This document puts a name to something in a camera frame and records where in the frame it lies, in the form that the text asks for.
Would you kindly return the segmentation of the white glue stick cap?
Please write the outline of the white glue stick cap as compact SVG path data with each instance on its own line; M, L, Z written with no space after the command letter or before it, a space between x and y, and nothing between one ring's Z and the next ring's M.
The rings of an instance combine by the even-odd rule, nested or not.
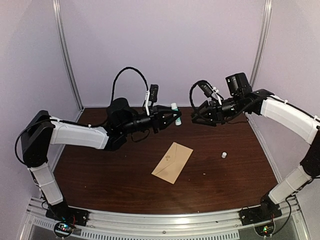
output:
M226 153L226 152L222 152L221 157L222 157L223 159L225 159L225 158L227 157L227 153Z

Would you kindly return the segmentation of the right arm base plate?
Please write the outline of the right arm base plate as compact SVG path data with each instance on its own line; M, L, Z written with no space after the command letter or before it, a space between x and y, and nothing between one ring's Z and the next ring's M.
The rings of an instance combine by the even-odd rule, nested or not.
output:
M255 232L260 237L271 237L276 232L275 219L282 216L278 206L269 211L261 205L255 207L243 207L239 212L239 218L243 226L253 225Z

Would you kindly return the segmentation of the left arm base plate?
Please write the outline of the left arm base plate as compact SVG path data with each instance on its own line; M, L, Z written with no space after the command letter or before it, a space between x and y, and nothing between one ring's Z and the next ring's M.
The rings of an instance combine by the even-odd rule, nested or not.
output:
M57 221L53 226L53 232L58 238L65 239L77 230L77 226L87 225L89 212L84 209L49 204L45 216Z

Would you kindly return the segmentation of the green white glue stick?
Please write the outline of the green white glue stick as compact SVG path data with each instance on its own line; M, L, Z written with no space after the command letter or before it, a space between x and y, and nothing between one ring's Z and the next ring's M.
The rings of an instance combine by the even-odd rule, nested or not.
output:
M171 103L170 106L173 111L175 112L179 111L179 108L176 102ZM175 117L175 121L174 121L175 125L180 126L182 124L181 118L178 117L178 114L174 114L173 116Z

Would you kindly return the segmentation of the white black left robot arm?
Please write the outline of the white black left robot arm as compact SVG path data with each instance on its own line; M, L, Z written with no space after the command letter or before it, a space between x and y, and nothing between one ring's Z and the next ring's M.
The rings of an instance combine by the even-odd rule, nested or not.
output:
M16 141L21 143L22 157L18 160L34 176L52 213L61 222L72 218L64 196L49 167L47 153L51 145L71 145L97 150L116 151L136 132L153 130L156 134L174 123L182 113L168 106L148 106L143 112L130 107L126 98L113 100L102 124L80 124L62 120L41 110Z

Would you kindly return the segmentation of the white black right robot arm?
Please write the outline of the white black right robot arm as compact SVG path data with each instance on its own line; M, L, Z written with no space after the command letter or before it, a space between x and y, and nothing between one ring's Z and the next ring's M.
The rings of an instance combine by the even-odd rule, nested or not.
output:
M227 76L225 81L229 98L223 98L207 80L192 85L189 101L194 124L215 127L231 123L242 114L256 114L263 118L257 125L259 133L275 150L284 148L287 153L292 143L288 137L300 139L305 145L305 153L300 154L302 160L296 161L297 166L261 198L256 216L266 221L282 201L320 177L320 118L269 90L253 90L243 72Z

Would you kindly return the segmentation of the tan paper envelope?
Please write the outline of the tan paper envelope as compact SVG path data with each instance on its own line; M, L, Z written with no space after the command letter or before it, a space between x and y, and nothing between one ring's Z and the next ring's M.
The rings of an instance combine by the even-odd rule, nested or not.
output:
M174 184L193 151L189 147L173 142L151 174Z

